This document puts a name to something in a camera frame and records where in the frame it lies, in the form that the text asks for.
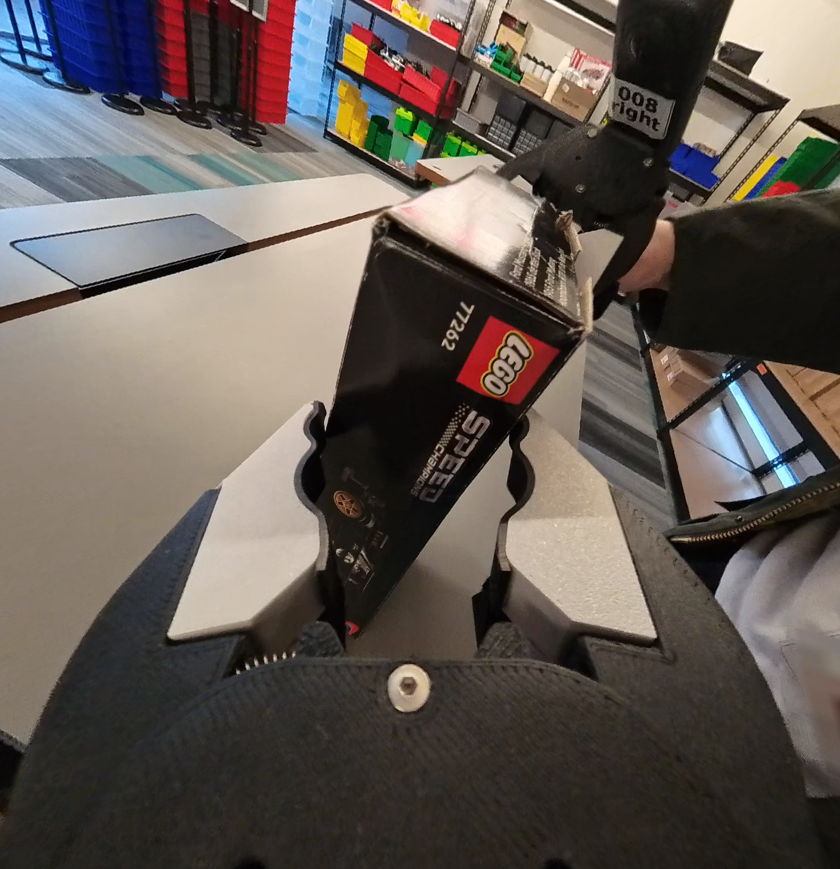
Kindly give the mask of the stack of blue bins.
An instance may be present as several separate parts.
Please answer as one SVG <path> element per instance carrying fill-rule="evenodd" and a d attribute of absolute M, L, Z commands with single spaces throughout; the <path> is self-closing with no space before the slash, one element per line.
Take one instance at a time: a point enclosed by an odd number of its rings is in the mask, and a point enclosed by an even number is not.
<path fill-rule="evenodd" d="M 39 9 L 67 77 L 100 93 L 162 96 L 153 2 L 40 1 Z"/>

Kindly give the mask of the person's right forearm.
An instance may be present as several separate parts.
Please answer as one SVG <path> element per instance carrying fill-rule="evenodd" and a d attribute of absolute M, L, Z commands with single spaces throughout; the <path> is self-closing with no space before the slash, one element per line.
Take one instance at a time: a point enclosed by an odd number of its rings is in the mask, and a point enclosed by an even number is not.
<path fill-rule="evenodd" d="M 652 339 L 840 375 L 840 189 L 672 221 L 668 289 L 638 309 Z"/>

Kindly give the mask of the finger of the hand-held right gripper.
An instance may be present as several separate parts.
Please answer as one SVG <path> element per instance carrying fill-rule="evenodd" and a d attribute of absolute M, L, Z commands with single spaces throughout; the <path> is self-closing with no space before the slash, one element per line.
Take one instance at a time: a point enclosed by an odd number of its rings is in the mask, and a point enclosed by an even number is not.
<path fill-rule="evenodd" d="M 580 250 L 577 254 L 577 285 L 587 281 L 595 287 L 604 270 L 621 246 L 623 236 L 610 229 L 596 229 L 577 234 Z"/>

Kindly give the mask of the green and yellow bins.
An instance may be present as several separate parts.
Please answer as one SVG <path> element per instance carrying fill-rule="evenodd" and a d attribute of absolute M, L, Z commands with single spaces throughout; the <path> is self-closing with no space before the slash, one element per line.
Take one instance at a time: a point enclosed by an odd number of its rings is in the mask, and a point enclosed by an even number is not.
<path fill-rule="evenodd" d="M 325 137 L 413 188 L 424 158 L 483 155 L 458 117 L 489 2 L 336 7 Z"/>

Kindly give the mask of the stack of coloured plates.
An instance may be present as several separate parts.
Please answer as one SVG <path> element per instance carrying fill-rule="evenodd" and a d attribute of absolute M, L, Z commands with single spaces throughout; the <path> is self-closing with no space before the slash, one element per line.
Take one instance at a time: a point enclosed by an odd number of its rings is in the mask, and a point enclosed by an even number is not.
<path fill-rule="evenodd" d="M 823 190 L 839 176 L 840 144 L 809 136 L 787 158 L 771 155 L 760 162 L 730 196 L 730 201 L 752 201 Z"/>

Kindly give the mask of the black frame storage rack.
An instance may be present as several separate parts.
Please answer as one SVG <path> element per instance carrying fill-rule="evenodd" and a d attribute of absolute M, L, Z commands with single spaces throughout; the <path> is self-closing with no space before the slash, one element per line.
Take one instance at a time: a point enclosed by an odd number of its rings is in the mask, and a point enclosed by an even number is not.
<path fill-rule="evenodd" d="M 719 354 L 727 365 L 712 385 L 681 392 L 654 361 L 653 351 L 668 346 L 651 342 L 636 308 L 631 313 L 677 520 L 840 464 L 840 375 Z"/>

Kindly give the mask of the stack of red bins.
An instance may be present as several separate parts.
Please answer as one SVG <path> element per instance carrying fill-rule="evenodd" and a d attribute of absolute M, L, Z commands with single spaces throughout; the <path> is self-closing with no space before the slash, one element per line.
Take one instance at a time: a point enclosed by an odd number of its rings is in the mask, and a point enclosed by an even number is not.
<path fill-rule="evenodd" d="M 287 116 L 295 2 L 154 2 L 163 91 L 238 123 Z"/>

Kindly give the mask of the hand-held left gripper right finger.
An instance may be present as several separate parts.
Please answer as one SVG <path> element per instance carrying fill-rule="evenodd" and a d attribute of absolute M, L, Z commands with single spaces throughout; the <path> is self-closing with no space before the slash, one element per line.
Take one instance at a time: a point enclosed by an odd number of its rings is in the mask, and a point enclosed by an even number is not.
<path fill-rule="evenodd" d="M 538 413 L 511 434 L 513 507 L 491 573 L 473 597 L 477 644 L 509 622 L 540 659 L 564 664 L 579 640 L 658 640 L 613 491 Z"/>

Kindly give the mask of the black case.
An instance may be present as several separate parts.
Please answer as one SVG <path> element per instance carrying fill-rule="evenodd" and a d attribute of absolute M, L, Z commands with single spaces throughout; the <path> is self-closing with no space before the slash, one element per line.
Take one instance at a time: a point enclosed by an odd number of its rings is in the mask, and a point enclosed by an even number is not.
<path fill-rule="evenodd" d="M 738 71 L 743 76 L 751 76 L 755 65 L 761 59 L 763 51 L 753 49 L 740 43 L 724 41 L 719 43 L 716 60 L 719 63 Z"/>

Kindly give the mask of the grey table brown edge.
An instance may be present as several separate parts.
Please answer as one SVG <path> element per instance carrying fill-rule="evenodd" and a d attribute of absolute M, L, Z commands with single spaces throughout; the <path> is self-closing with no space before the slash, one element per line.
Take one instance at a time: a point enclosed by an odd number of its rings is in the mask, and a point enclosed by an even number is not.
<path fill-rule="evenodd" d="M 479 168 L 497 171 L 503 165 L 499 158 L 484 154 L 458 158 L 423 158 L 415 163 L 415 174 L 421 181 L 442 187 L 458 181 Z"/>

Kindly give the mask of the small brown cardboard box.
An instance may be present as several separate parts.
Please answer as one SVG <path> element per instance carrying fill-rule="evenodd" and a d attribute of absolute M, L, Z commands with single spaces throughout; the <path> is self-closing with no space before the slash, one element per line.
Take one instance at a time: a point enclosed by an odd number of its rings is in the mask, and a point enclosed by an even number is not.
<path fill-rule="evenodd" d="M 584 88 L 567 78 L 564 71 L 556 70 L 548 82 L 544 101 L 556 110 L 582 123 L 587 121 L 593 113 L 600 93 L 600 91 L 594 92 Z"/>

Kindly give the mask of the row of black sign stands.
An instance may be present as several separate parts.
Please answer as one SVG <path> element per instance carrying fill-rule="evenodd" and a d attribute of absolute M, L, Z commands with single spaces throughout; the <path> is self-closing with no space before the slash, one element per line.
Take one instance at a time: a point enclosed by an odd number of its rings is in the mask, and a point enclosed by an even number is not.
<path fill-rule="evenodd" d="M 261 148 L 267 2 L 0 2 L 0 60 L 60 91 L 97 93 L 129 115 L 220 125 Z"/>

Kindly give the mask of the black speed car lego box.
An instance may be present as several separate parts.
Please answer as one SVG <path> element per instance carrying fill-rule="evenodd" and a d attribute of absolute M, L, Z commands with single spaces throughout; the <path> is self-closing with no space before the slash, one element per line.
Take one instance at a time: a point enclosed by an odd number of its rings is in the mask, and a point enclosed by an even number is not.
<path fill-rule="evenodd" d="M 569 212 L 484 168 L 376 220 L 317 501 L 350 637 L 587 336 L 578 243 Z"/>

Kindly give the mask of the black flat device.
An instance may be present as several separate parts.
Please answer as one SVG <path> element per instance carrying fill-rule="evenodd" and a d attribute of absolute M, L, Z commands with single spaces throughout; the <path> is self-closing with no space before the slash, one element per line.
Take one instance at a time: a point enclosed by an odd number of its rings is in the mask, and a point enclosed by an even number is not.
<path fill-rule="evenodd" d="M 20 254 L 78 288 L 194 262 L 243 244 L 241 236 L 198 213 L 44 234 L 10 243 Z"/>

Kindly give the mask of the person's right hand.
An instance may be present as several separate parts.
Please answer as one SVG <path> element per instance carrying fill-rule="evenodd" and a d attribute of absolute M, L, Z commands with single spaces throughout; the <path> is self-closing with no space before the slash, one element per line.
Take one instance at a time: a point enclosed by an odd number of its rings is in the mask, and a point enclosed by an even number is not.
<path fill-rule="evenodd" d="M 674 223 L 670 220 L 658 220 L 643 253 L 619 279 L 619 295 L 635 295 L 647 290 L 667 291 L 674 260 Z"/>

